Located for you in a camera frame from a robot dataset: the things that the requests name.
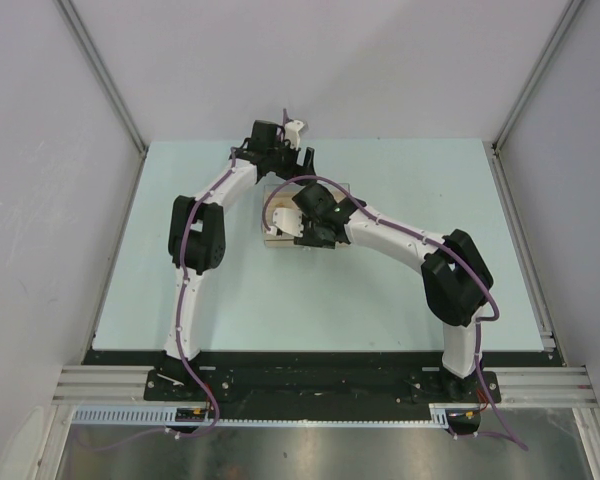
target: reflective floor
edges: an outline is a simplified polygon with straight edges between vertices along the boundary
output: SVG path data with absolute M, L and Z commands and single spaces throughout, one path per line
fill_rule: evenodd
M 222 428 L 200 439 L 163 433 L 93 453 L 136 427 L 77 427 L 58 479 L 590 479 L 573 415 L 562 410 L 505 413 L 529 445 L 525 453 L 491 438 L 454 441 L 442 430 Z M 481 430 L 499 430 L 491 413 Z

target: white wall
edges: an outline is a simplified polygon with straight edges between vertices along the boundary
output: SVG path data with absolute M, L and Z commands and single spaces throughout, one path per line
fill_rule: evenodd
M 493 140 L 566 0 L 76 0 L 152 140 Z
M 50 0 L 0 2 L 0 452 L 94 317 L 139 166 Z
M 504 167 L 571 363 L 600 402 L 600 0 L 585 4 Z

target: wooden block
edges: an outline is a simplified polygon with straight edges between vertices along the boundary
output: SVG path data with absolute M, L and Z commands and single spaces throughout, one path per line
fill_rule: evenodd
M 343 184 L 343 186 L 347 190 L 349 190 L 348 184 Z M 264 199 L 262 200 L 263 206 L 264 206 L 264 202 L 267 200 L 267 198 L 269 197 L 269 194 L 273 191 L 274 188 L 275 188 L 275 185 L 265 187 L 265 195 L 264 195 Z M 299 210 L 299 208 L 296 206 L 296 204 L 293 203 L 292 197 L 300 191 L 300 188 L 301 187 L 299 187 L 297 185 L 289 185 L 288 187 L 285 187 L 281 191 L 276 193 L 276 195 L 271 200 L 271 203 L 269 203 L 269 206 L 267 207 L 267 211 L 266 211 L 267 224 L 269 224 L 269 225 L 273 224 L 272 223 L 273 222 L 273 212 L 275 211 L 276 208 L 283 207 L 283 208 L 291 208 L 293 210 Z M 337 190 L 335 188 L 333 188 L 333 189 L 329 188 L 329 191 L 333 195 L 333 198 L 335 198 L 336 202 L 340 202 L 342 199 L 344 199 L 344 194 L 340 190 Z M 286 233 L 283 233 L 280 236 L 271 235 L 271 234 L 265 232 L 264 226 L 263 226 L 262 234 L 264 235 L 264 244 L 267 247 L 274 247 L 274 248 L 277 248 L 277 247 L 296 247 L 297 248 L 298 247 L 298 245 L 293 244 L 293 237 Z M 348 245 L 346 243 L 338 243 L 336 245 L 336 247 L 343 247 L 343 246 L 348 246 Z

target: light blue table surface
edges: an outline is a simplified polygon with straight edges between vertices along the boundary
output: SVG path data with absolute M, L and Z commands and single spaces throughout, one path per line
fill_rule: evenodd
M 175 295 L 167 252 L 171 206 L 219 174 L 238 142 L 151 144 L 93 348 L 162 349 Z M 468 232 L 489 266 L 502 318 L 485 350 L 542 350 L 481 141 L 314 140 L 319 175 L 349 183 L 383 214 L 423 229 Z M 263 179 L 225 212 L 227 253 L 203 299 L 203 349 L 442 349 L 419 274 L 362 247 L 267 248 Z

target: wall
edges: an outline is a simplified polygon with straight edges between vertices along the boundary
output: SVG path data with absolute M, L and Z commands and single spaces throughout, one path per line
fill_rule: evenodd
M 0 452 L 85 341 L 139 164 L 53 2 L 0 2 Z
M 600 0 L 585 5 L 503 154 L 556 328 L 600 402 Z
M 566 0 L 76 0 L 146 138 L 492 140 Z

